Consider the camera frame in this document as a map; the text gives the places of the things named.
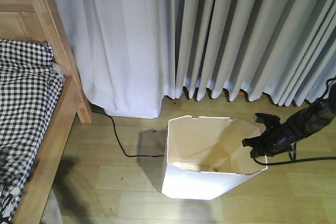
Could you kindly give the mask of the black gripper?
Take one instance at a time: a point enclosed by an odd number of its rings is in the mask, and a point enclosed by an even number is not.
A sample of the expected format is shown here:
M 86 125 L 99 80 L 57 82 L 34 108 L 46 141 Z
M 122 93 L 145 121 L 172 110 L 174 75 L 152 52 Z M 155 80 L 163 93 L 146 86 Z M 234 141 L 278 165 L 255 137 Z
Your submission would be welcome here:
M 262 123 L 266 131 L 261 136 L 245 138 L 243 147 L 251 147 L 250 157 L 275 156 L 292 151 L 290 140 L 293 137 L 288 123 L 281 125 L 280 117 L 273 114 L 255 113 L 255 122 Z

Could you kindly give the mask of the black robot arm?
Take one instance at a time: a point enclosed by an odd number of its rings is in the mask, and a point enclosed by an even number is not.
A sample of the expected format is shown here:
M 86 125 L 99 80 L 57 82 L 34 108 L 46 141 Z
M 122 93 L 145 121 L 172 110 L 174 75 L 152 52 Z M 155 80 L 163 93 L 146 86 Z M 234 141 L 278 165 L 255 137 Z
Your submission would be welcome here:
M 281 124 L 280 117 L 266 113 L 256 113 L 255 122 L 262 123 L 266 130 L 260 135 L 242 140 L 244 147 L 250 146 L 250 157 L 259 165 L 265 165 L 257 157 L 273 157 L 281 153 L 288 153 L 289 161 L 267 163 L 267 165 L 284 165 L 298 162 L 323 161 L 335 159 L 334 156 L 297 159 L 297 142 L 309 137 L 329 125 L 335 118 L 335 81 L 326 81 L 326 90 L 308 107 L 296 112 Z

